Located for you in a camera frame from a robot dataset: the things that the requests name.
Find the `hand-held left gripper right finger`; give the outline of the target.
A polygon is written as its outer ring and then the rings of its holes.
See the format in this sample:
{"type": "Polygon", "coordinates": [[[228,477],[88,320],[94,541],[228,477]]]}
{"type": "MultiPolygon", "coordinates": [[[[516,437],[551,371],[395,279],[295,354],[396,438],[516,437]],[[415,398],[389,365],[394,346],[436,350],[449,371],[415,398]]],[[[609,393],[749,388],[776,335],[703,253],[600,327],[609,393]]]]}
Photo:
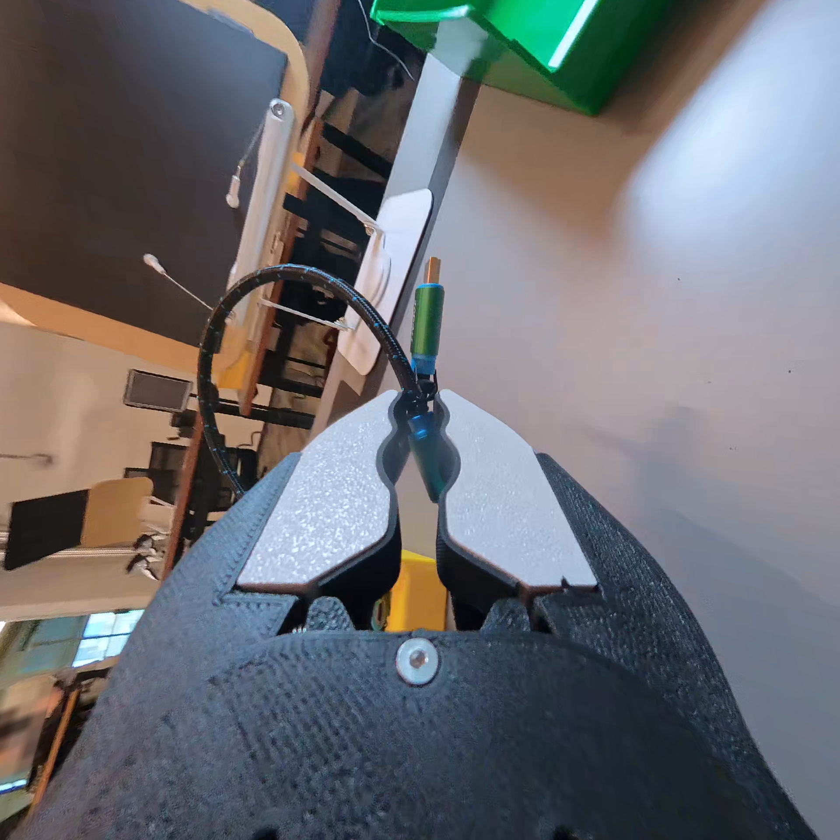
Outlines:
{"type": "Polygon", "coordinates": [[[442,438],[453,466],[438,501],[438,534],[477,572],[466,595],[500,584],[521,595],[591,592],[595,573],[537,453],[487,411],[443,390],[442,438]]]}

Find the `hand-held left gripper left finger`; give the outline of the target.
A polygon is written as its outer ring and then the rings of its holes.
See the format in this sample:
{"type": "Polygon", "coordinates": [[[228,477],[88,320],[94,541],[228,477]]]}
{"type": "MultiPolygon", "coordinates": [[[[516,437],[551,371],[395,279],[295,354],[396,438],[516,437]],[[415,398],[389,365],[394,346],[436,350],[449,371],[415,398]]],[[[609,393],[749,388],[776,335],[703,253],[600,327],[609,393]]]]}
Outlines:
{"type": "Polygon", "coordinates": [[[240,590],[312,594],[395,533],[401,396],[378,395],[302,450],[239,573],[240,590]]]}

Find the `yellow plastic bin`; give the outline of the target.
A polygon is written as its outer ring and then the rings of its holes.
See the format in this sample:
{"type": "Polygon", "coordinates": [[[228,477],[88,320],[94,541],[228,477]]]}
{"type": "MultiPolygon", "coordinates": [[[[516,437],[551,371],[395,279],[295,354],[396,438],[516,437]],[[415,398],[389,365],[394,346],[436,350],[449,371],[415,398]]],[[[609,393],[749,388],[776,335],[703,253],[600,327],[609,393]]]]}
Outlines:
{"type": "Polygon", "coordinates": [[[404,549],[400,573],[389,596],[386,632],[446,629],[448,591],[439,579],[435,559],[404,549]]]}

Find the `braided hdmi cable green plugs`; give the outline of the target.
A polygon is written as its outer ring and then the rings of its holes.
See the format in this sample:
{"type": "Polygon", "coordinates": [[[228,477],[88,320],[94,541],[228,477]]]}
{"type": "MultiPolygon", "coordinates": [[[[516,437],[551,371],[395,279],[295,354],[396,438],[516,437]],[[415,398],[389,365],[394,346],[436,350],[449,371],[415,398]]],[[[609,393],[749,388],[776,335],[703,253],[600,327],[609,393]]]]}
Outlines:
{"type": "Polygon", "coordinates": [[[372,333],[374,345],[382,350],[402,387],[405,427],[427,495],[438,503],[447,479],[439,449],[442,432],[431,408],[438,394],[437,360],[443,324],[445,289],[442,285],[423,283],[415,289],[413,332],[410,356],[403,351],[394,332],[371,302],[346,282],[310,266],[284,264],[269,266],[247,274],[226,292],[211,310],[199,346],[196,369],[197,410],[202,419],[203,436],[217,471],[226,479],[237,501],[246,493],[232,466],[217,427],[217,389],[213,383],[214,356],[220,349],[228,317],[251,292],[275,281],[301,283],[331,293],[354,312],[372,333]]]}

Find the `green plastic bin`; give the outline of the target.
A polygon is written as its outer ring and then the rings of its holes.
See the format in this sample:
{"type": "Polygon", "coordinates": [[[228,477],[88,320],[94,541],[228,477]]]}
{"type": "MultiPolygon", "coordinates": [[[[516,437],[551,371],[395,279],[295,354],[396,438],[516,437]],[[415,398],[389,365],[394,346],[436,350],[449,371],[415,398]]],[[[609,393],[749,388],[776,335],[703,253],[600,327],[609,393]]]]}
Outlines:
{"type": "Polygon", "coordinates": [[[376,1],[371,17],[458,76],[594,117],[668,1],[376,1]]]}

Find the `small yellow bin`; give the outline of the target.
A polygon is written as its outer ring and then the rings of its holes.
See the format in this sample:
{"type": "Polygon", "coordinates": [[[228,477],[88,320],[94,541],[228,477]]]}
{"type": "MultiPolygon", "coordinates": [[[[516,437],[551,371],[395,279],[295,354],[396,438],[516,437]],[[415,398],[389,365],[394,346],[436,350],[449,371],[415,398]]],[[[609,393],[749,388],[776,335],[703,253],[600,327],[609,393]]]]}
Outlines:
{"type": "Polygon", "coordinates": [[[246,348],[235,361],[224,359],[222,353],[214,357],[213,382],[220,390],[241,391],[250,382],[255,352],[246,348]]]}

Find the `beige chair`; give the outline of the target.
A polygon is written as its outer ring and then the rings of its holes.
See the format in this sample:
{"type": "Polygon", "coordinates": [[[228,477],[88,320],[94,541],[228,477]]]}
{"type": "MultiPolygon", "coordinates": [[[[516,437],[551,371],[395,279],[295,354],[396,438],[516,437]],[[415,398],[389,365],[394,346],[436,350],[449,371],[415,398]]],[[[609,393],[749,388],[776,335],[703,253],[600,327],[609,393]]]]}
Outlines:
{"type": "Polygon", "coordinates": [[[99,549],[133,542],[142,533],[142,514],[152,491],[152,480],[144,476],[105,480],[91,487],[79,545],[99,549]]]}

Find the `grey framed screen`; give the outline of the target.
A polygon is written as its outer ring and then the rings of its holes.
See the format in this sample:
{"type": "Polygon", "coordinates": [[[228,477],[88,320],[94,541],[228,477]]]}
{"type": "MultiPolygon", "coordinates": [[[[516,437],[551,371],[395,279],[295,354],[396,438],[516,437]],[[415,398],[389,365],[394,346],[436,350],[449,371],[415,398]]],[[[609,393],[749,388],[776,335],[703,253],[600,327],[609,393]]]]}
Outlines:
{"type": "Polygon", "coordinates": [[[193,383],[164,374],[131,369],[122,404],[164,413],[183,412],[193,395],[193,383]]]}

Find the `black background screen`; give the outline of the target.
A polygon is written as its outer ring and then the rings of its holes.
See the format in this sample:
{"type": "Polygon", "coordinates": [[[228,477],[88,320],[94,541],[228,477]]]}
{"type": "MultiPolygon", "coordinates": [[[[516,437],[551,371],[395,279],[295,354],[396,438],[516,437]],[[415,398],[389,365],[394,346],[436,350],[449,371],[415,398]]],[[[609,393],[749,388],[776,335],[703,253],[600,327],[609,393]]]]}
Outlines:
{"type": "Polygon", "coordinates": [[[15,571],[81,544],[89,490],[16,501],[11,507],[3,568],[15,571]]]}

